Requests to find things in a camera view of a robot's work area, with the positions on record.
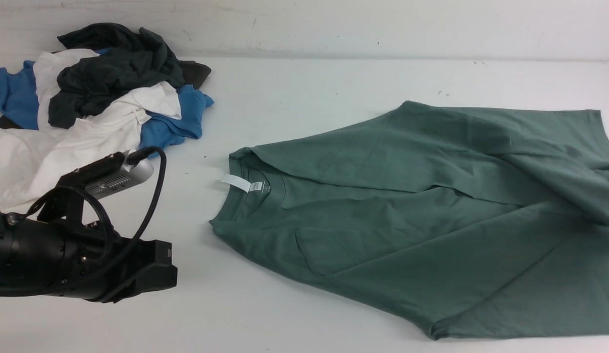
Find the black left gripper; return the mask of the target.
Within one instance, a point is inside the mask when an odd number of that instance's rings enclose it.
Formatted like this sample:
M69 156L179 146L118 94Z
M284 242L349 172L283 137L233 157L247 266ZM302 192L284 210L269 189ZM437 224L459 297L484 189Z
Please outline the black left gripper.
M161 240L139 240L119 263L120 270L138 271L110 290L107 275L95 276L95 272L114 259L123 242L102 203L89 188L114 176L125 160L124 152L116 152L62 175L53 194L44 201L37 219L59 230L63 239L60 273L51 284L51 295L118 303L177 286L178 268L172 263L172 244Z

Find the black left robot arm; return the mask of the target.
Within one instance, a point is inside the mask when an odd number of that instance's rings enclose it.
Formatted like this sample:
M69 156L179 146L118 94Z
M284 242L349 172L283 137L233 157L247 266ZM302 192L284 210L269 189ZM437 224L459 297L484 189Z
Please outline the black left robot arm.
M160 157L146 215L131 238L119 235L101 203L148 180ZM158 147L115 152L63 175L24 214L0 211L0 297L56 296L118 303L177 285L172 244L141 239L163 188Z

